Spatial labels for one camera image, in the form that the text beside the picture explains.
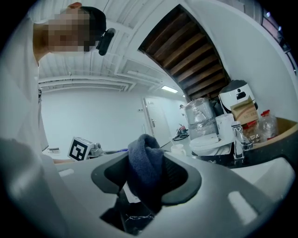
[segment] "sink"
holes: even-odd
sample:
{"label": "sink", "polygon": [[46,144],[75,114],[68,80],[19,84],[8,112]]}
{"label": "sink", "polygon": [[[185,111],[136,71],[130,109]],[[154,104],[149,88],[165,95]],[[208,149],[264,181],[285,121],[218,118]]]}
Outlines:
{"label": "sink", "polygon": [[284,158],[231,170],[259,188],[274,202],[287,195],[295,179],[293,168]]}

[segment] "ceiling light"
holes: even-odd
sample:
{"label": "ceiling light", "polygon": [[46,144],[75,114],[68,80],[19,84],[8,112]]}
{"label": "ceiling light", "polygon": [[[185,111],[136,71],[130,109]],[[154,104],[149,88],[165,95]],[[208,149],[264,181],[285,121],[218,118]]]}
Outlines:
{"label": "ceiling light", "polygon": [[162,87],[163,90],[167,90],[167,91],[170,91],[172,93],[176,93],[178,92],[177,90],[173,89],[173,88],[170,88],[170,87],[167,87],[167,86],[163,86]]}

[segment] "door handle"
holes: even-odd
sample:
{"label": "door handle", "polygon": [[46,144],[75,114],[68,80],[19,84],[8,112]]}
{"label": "door handle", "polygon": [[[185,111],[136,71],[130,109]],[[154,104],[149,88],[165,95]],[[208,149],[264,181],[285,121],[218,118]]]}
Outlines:
{"label": "door handle", "polygon": [[153,118],[151,118],[151,122],[152,122],[152,126],[155,127],[156,120],[153,120]]}

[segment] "plastic bottle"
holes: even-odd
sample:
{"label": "plastic bottle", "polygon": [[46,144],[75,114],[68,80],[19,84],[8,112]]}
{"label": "plastic bottle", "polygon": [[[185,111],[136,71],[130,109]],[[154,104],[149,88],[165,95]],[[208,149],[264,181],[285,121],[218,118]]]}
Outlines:
{"label": "plastic bottle", "polygon": [[259,120],[259,131],[262,142],[278,135],[278,123],[276,117],[270,114],[270,110],[264,111]]}
{"label": "plastic bottle", "polygon": [[261,142],[260,131],[258,129],[258,123],[256,120],[249,122],[243,126],[243,134],[252,143]]}

